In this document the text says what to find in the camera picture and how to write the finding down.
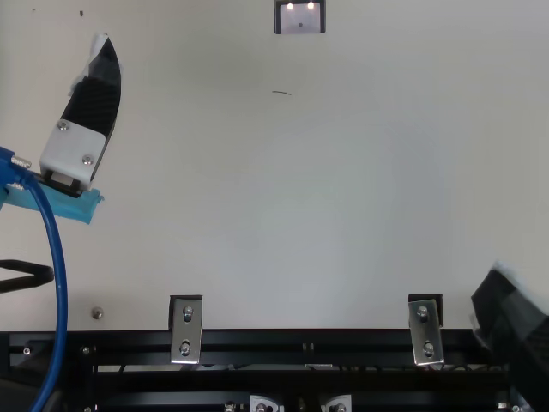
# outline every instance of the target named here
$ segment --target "black aluminum frame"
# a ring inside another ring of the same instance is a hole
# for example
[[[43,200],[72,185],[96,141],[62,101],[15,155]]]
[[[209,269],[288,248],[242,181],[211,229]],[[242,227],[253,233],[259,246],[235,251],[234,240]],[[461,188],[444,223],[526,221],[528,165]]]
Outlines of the black aluminum frame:
[[[299,410],[300,398],[317,402],[349,393],[356,410],[493,411],[507,403],[507,372],[488,367],[492,358],[473,332],[441,332],[446,364],[453,366],[442,371],[414,366],[409,330],[204,330],[202,365],[309,365],[310,370],[123,373],[98,369],[169,365],[170,331],[70,332],[59,385],[70,411],[95,410],[95,405],[98,411],[222,411],[230,401],[246,405],[250,394],[270,394],[289,411]],[[0,333],[0,373],[47,359],[53,336]],[[327,364],[340,370],[315,370]],[[486,367],[469,370],[471,365]]]

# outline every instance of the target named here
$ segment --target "black clip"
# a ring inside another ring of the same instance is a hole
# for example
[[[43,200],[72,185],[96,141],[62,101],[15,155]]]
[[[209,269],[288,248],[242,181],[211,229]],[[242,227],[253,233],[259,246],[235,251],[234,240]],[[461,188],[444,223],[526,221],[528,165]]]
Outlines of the black clip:
[[[53,269],[43,264],[31,264],[22,260],[0,260],[0,268],[29,273],[31,276],[16,277],[0,281],[0,294],[15,290],[37,288],[53,280]]]

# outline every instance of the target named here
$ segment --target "bolt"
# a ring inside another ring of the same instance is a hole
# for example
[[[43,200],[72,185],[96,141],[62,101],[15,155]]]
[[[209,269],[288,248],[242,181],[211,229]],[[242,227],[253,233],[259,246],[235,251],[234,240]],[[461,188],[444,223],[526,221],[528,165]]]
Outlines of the bolt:
[[[92,309],[92,318],[94,318],[95,320],[100,320],[101,318],[103,318],[103,309],[98,306]]]
[[[93,165],[94,158],[89,154],[86,154],[84,157],[82,157],[82,163],[84,163],[86,166]]]
[[[12,189],[16,189],[18,191],[24,191],[25,188],[21,183],[8,183],[6,186],[11,187]]]
[[[26,161],[25,159],[22,159],[21,157],[18,157],[18,156],[11,156],[11,162],[14,165],[25,167],[26,169],[30,169],[31,166],[33,165],[30,161]]]
[[[65,122],[64,120],[59,120],[57,122],[57,128],[62,130],[62,131],[65,131],[69,128],[69,124],[67,122]]]
[[[298,399],[298,406],[299,406],[299,412],[305,412],[307,410],[307,405],[305,404],[305,401],[301,397]]]
[[[427,311],[425,306],[418,307],[418,316],[420,322],[425,323],[427,321],[429,318],[429,311]]]
[[[185,322],[190,322],[192,319],[193,309],[190,306],[186,306],[183,308],[183,320]]]
[[[423,352],[428,358],[432,357],[435,354],[435,348],[432,346],[432,343],[425,342],[425,345],[423,345]]]
[[[182,356],[189,356],[190,354],[190,344],[187,341],[184,341],[181,343],[181,346],[179,347],[179,352]]]

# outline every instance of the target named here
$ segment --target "white backdrop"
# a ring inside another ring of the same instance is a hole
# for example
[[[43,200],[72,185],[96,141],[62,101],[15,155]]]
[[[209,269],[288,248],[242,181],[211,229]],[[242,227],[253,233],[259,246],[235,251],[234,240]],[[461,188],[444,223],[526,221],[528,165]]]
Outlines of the white backdrop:
[[[165,329],[203,294],[205,328],[405,328],[425,293],[465,328],[496,258],[549,298],[548,21],[328,0],[326,34],[277,36],[271,0],[0,1],[0,145],[34,170],[95,32],[124,65],[106,200],[58,221],[69,327]],[[0,258],[51,262],[37,212],[3,207]],[[52,330],[53,285],[0,313]]]

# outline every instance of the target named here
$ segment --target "blue gripper pad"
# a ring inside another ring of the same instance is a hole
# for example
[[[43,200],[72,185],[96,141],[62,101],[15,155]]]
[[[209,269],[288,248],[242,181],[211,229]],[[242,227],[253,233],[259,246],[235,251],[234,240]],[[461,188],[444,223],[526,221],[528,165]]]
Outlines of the blue gripper pad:
[[[85,191],[79,197],[70,197],[46,185],[40,184],[40,186],[48,198],[55,216],[83,221],[88,225],[94,216],[95,207],[103,200],[97,189]],[[0,196],[0,208],[2,208],[2,198],[3,196]],[[10,189],[4,202],[25,209],[38,210],[33,195],[29,191]]]

